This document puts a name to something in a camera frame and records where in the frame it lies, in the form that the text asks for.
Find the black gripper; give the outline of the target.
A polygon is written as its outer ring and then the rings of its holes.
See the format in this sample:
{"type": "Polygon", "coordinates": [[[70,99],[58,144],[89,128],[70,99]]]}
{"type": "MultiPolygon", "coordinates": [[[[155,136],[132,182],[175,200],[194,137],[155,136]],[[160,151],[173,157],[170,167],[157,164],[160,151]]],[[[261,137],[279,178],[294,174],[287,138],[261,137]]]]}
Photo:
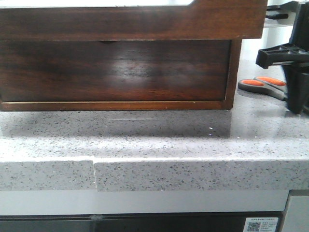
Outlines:
{"type": "Polygon", "coordinates": [[[281,5],[270,5],[267,11],[279,14],[266,15],[267,19],[287,19],[295,13],[293,30],[288,43],[260,49],[256,64],[263,69],[281,65],[287,86],[287,108],[300,114],[309,102],[309,3],[290,1],[281,5]]]}

